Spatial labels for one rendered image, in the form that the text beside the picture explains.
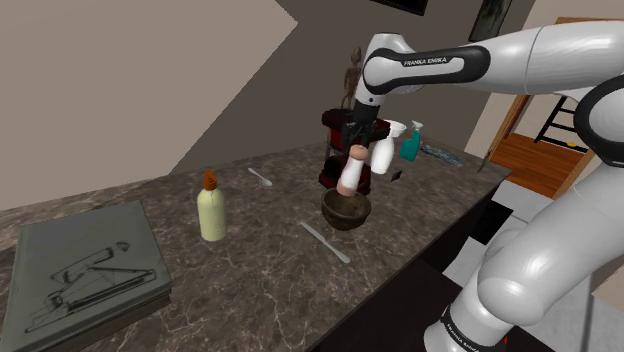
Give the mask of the white and pink shaker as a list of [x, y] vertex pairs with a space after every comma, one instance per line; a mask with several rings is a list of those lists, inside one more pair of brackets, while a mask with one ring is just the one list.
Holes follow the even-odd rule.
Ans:
[[350, 147], [347, 162], [337, 183], [337, 192], [345, 197], [355, 195], [364, 162], [368, 157], [368, 149], [363, 145], [354, 144]]

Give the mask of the red and black coffee machine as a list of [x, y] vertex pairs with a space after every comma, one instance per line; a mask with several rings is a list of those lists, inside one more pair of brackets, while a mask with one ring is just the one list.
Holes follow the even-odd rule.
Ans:
[[[328, 141], [325, 152], [324, 166], [319, 174], [319, 182], [326, 187], [335, 188], [346, 165], [349, 153], [349, 147], [342, 144], [341, 133], [343, 125], [351, 122], [353, 112], [350, 109], [329, 109], [322, 114], [321, 122], [328, 127]], [[376, 142], [388, 137], [390, 133], [390, 124], [380, 119], [376, 119], [376, 127], [371, 136], [370, 142]], [[363, 195], [370, 193], [371, 186], [371, 168], [365, 163], [363, 165], [361, 176], [358, 183], [357, 191]]]

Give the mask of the white spray bottle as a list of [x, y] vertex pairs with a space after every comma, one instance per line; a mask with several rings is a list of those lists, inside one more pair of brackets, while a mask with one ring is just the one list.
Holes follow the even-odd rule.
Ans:
[[401, 122], [388, 120], [388, 123], [390, 125], [388, 136], [376, 143], [371, 156], [371, 172], [378, 175], [387, 172], [394, 156], [394, 139], [406, 130], [406, 126]]

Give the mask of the brown humanoid figure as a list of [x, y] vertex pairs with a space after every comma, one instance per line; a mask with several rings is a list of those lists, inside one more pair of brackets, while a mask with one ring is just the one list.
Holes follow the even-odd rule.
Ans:
[[340, 108], [350, 109], [352, 101], [357, 89], [359, 77], [361, 74], [360, 62], [362, 60], [361, 48], [356, 47], [350, 57], [351, 66], [348, 67], [343, 79], [343, 97], [341, 99]]

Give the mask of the teal spray bottle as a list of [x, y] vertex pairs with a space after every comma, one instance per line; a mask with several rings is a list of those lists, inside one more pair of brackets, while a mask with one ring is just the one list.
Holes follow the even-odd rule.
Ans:
[[415, 120], [412, 121], [413, 134], [409, 139], [403, 141], [400, 148], [400, 158], [408, 162], [413, 162], [419, 152], [421, 145], [420, 129], [423, 124]]

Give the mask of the grey patterned flat bar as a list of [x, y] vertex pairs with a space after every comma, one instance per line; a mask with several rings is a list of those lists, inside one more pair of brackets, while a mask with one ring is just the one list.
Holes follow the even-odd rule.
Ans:
[[447, 151], [445, 149], [441, 149], [441, 148], [434, 147], [434, 146], [431, 146], [431, 145], [424, 145], [424, 144], [422, 144], [420, 146], [420, 150], [423, 153], [431, 155], [433, 157], [436, 157], [436, 158], [438, 158], [438, 159], [440, 159], [440, 160], [442, 160], [442, 161], [444, 161], [444, 162], [446, 162], [446, 163], [448, 163], [450, 165], [453, 165], [453, 166], [456, 166], [456, 167], [462, 167], [463, 166], [463, 161], [462, 161], [462, 159], [459, 156], [457, 156], [457, 155], [455, 155], [455, 154], [453, 154], [453, 153], [451, 153], [451, 152], [449, 152], [449, 151]]

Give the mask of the dark brown bowl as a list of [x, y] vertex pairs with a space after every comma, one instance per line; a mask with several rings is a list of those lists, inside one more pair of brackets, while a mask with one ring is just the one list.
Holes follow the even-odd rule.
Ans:
[[359, 192], [347, 197], [336, 188], [327, 189], [321, 197], [321, 212], [336, 230], [349, 231], [361, 226], [372, 210], [368, 198]]

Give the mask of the grey spoon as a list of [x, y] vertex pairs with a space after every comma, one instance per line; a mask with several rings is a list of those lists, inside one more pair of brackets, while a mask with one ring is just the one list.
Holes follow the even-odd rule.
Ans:
[[259, 174], [257, 171], [255, 171], [253, 168], [249, 168], [248, 171], [250, 173], [252, 173], [253, 175], [257, 176], [260, 180], [260, 183], [265, 186], [265, 187], [271, 187], [273, 185], [273, 183], [265, 178], [264, 176], [262, 176], [261, 174]]

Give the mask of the grey table knife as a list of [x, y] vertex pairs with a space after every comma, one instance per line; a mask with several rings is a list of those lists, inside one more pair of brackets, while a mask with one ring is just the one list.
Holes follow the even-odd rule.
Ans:
[[337, 258], [339, 258], [343, 263], [345, 264], [349, 264], [351, 262], [351, 259], [346, 256], [344, 253], [342, 253], [341, 251], [339, 251], [338, 249], [336, 249], [334, 246], [332, 246], [323, 235], [321, 235], [318, 231], [316, 231], [314, 228], [312, 228], [310, 225], [308, 225], [305, 222], [299, 222], [299, 224], [306, 229], [311, 235], [313, 235], [318, 241], [320, 241], [323, 245], [325, 245]]

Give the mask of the cream bottle with orange cap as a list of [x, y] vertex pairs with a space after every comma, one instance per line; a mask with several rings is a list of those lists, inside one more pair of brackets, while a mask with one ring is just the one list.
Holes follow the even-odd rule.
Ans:
[[202, 238], [211, 242], [223, 239], [227, 233], [225, 197], [213, 170], [205, 172], [197, 207]]

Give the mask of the black ladder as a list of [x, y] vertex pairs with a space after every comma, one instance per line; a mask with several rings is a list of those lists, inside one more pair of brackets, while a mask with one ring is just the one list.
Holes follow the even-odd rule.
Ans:
[[556, 122], [556, 118], [558, 117], [560, 113], [567, 114], [569, 117], [572, 117], [575, 114], [574, 110], [564, 107], [564, 104], [566, 103], [566, 101], [567, 101], [567, 97], [565, 96], [561, 96], [559, 98], [557, 104], [551, 111], [546, 122], [544, 123], [540, 131], [538, 132], [537, 136], [534, 138], [533, 142], [535, 144], [537, 144], [538, 142], [545, 142], [545, 143], [560, 146], [566, 149], [574, 150], [576, 152], [585, 154], [589, 151], [587, 147], [579, 146], [578, 144], [574, 142], [562, 141], [562, 140], [549, 137], [546, 135], [547, 131], [551, 128], [562, 130], [562, 131], [567, 131], [570, 133], [576, 132], [573, 126]]

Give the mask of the grey book with drawing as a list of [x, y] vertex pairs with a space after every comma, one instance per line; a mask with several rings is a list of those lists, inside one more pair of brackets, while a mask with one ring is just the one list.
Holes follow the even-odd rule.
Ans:
[[69, 352], [67, 341], [170, 294], [139, 201], [19, 231], [0, 352]]

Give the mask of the dark wall picture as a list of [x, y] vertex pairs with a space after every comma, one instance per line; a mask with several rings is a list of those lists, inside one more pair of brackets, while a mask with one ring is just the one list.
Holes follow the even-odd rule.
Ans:
[[373, 2], [389, 6], [418, 16], [425, 14], [428, 0], [371, 0]]
[[512, 0], [483, 0], [468, 41], [478, 42], [498, 36], [511, 4]]

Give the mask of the wooden door frame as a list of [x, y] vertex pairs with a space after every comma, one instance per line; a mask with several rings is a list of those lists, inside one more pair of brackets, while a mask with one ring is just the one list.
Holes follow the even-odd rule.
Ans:
[[518, 95], [502, 120], [484, 162], [512, 170], [508, 180], [550, 199], [560, 197], [581, 180], [596, 158], [592, 151], [579, 153], [545, 142], [533, 142], [513, 131], [530, 105], [529, 95]]

